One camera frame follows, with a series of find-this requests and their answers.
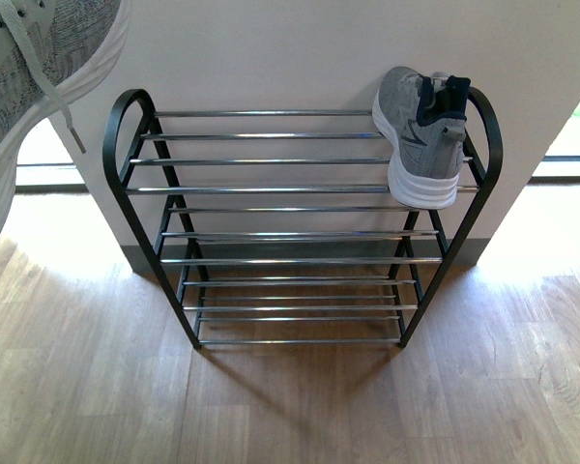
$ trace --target baseboard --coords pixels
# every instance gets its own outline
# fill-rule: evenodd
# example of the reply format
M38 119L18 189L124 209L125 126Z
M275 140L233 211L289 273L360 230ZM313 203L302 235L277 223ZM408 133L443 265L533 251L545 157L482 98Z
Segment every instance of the baseboard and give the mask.
M454 264L474 266L487 247L490 239L468 239L455 257ZM255 245L224 245L203 246L202 253L207 258L324 258L341 256L391 256L396 243L392 242L362 242L354 244L301 244L300 246L255 246ZM438 246L434 241L414 241L417 256L438 256ZM139 246L121 246L134 272L144 274L151 267ZM184 258L183 246L166 246L163 249L164 258Z

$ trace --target shoelace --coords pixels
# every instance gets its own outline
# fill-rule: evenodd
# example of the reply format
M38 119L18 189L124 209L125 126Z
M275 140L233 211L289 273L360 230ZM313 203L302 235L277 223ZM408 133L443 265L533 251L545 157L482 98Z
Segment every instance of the shoelace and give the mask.
M60 109L62 114L65 116L67 129L69 129L69 132L72 134L77 147L82 153L86 153L86 148L84 147L81 138L79 138L77 131L73 127L73 116L71 115L69 106L44 74L43 66L39 61L34 46L28 38L24 24L21 21L20 13L17 11L13 0L0 0L0 24L4 24L9 29L9 32L13 36L13 39L26 62L30 75L32 75L32 78L43 93L56 103L58 109Z

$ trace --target chrome bar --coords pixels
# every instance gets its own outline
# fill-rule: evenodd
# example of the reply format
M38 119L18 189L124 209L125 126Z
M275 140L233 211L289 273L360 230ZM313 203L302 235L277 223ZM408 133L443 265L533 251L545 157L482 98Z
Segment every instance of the chrome bar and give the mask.
M183 282L186 287L273 287L273 286L390 286L390 285L413 285L414 280L393 280L387 279L386 276L378 278L333 278L333 279L318 279L316 277L305 278L282 278L282 277L261 277L253 279L241 280L207 280L204 282Z
M219 258L219 259L161 259L167 266L288 266L288 265L352 265L352 264L439 264L443 258Z
M408 206L316 206L316 207L276 207L276 208L170 208L170 213L391 213L419 211Z
M436 230L399 230L392 232L162 232L166 239L196 239L201 242L346 242L355 240L401 240L402 237L427 237Z
M479 191L477 186L460 186L462 193ZM383 184L356 184L349 186L288 186L288 187L140 187L126 188L127 195L211 195L252 193L389 193Z
M388 164L391 158L303 158L303 159L131 159L137 166L250 166L265 164Z
M331 338L311 340L200 340L202 345L322 345L357 343L399 343L400 338Z
M158 118L216 118L237 116L371 116L369 109L250 109L224 111L156 111Z
M171 140L334 140L334 139L381 139L380 132L279 132L279 133L147 133L143 140L167 142Z
M478 186L458 186L457 191L459 193L477 193L479 191Z
M382 322L396 321L399 316L368 316L368 317L200 317L200 322Z
M395 295L318 295L301 297L204 297L206 302L276 302L288 300L394 300Z
M348 304L323 306L183 306L187 312L278 312L278 311L414 311L416 304Z
M338 280L343 278L345 280L373 280L389 278L387 275L349 275L349 276L332 276L332 275L266 275L262 277L218 277L217 281L234 282L246 280Z

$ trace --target sneaker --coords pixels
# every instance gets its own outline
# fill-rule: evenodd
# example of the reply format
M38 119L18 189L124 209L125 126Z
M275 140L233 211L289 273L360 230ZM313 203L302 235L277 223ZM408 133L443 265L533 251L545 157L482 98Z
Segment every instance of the sneaker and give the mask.
M393 145L389 187L400 203L436 210L455 201L470 85L465 77L403 67L383 78L372 115Z
M0 231L15 194L17 152L56 110L82 150L68 104L109 74L130 0L0 0Z

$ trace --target shoe sole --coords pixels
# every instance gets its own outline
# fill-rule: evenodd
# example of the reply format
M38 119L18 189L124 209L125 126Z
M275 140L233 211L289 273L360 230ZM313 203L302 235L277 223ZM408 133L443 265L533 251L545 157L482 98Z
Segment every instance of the shoe sole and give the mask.
M131 1L123 0L114 23L93 56L71 77L56 86L65 102L73 103L97 87L110 73L120 56L131 16ZM0 232L7 220L15 195L17 154L23 139L40 121L58 110L47 97L33 104L0 143Z
M393 146L393 154L387 170L389 192L399 203L412 208L442 210L455 202L459 175L451 179L432 179L411 174L402 163L399 152L399 137L389 123L376 94L372 105L374 124Z

